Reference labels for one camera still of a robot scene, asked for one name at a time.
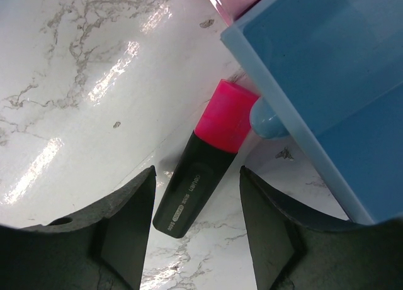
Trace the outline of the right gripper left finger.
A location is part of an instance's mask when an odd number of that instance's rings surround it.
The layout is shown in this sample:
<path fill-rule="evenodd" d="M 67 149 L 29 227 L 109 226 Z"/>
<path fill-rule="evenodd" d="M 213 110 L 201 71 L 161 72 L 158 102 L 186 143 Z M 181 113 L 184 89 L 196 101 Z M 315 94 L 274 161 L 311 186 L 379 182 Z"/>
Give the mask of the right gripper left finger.
<path fill-rule="evenodd" d="M 2 289 L 138 289 L 156 193 L 149 167 L 48 225 L 1 227 Z"/>

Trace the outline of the pink black highlighter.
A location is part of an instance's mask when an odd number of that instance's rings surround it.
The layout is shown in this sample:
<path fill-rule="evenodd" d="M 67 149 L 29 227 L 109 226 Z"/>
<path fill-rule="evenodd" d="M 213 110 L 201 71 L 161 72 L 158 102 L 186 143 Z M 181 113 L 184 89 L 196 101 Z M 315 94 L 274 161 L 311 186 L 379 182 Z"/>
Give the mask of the pink black highlighter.
<path fill-rule="evenodd" d="M 167 185 L 152 224 L 173 238 L 186 235 L 251 130 L 258 95 L 222 79 Z"/>

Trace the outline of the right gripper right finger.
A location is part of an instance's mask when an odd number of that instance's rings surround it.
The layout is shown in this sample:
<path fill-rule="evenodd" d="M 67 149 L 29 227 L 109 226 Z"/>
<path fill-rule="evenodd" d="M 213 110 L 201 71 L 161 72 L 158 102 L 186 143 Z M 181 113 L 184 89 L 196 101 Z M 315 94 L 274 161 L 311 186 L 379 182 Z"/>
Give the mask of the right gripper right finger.
<path fill-rule="evenodd" d="M 401 289 L 402 220 L 360 225 L 317 211 L 246 167 L 240 194 L 258 289 Z"/>

